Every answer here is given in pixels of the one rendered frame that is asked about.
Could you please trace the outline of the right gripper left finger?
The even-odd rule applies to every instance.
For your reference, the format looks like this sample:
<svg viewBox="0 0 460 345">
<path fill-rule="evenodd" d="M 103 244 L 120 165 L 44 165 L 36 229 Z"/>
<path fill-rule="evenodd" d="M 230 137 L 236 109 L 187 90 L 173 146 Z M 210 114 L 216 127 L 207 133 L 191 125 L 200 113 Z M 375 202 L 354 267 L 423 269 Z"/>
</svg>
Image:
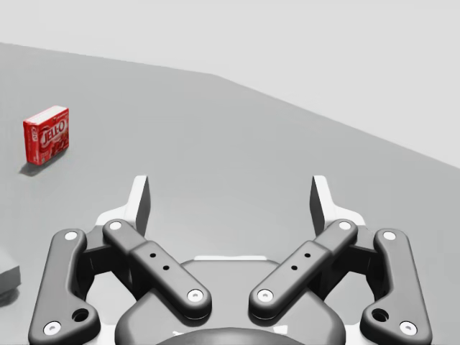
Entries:
<svg viewBox="0 0 460 345">
<path fill-rule="evenodd" d="M 106 272 L 137 298 L 154 288 L 181 316 L 208 316 L 209 290 L 145 238 L 150 206 L 148 177 L 138 175 L 126 204 L 103 212 L 89 233 L 63 229 L 52 237 L 29 326 L 30 345 L 85 345 L 95 339 L 100 316 L 86 298 L 95 276 Z"/>
</svg>

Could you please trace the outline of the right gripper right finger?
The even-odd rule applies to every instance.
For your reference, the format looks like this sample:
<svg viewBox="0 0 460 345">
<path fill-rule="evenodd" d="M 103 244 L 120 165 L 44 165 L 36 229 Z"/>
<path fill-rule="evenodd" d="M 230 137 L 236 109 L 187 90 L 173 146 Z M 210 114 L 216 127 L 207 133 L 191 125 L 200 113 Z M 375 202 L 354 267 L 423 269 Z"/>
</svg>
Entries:
<svg viewBox="0 0 460 345">
<path fill-rule="evenodd" d="M 249 295 L 256 318 L 278 317 L 301 293 L 321 300 L 349 273 L 366 277 L 374 301 L 363 311 L 359 332 L 374 344 L 429 344 L 433 331 L 408 236 L 398 229 L 370 231 L 363 217 L 337 206 L 326 177 L 310 190 L 315 238 L 301 244 Z"/>
</svg>

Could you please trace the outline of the grey stand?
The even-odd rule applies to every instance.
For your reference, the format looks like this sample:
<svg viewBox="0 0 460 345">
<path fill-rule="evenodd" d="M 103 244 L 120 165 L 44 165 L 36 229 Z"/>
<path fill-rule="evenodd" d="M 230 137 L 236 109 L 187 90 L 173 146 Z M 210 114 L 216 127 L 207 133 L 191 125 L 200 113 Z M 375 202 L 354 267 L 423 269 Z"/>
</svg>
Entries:
<svg viewBox="0 0 460 345">
<path fill-rule="evenodd" d="M 0 295 L 8 293 L 21 285 L 19 264 L 0 247 Z"/>
</svg>

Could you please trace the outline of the red carton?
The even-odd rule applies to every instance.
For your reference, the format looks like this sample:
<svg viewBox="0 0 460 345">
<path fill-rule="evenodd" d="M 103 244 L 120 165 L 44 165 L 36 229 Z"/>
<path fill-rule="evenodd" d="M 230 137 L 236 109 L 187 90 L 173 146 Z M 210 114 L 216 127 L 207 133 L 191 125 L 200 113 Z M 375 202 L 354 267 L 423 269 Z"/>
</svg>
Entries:
<svg viewBox="0 0 460 345">
<path fill-rule="evenodd" d="M 23 121 L 28 163 L 44 165 L 69 147 L 69 108 L 54 105 Z"/>
</svg>

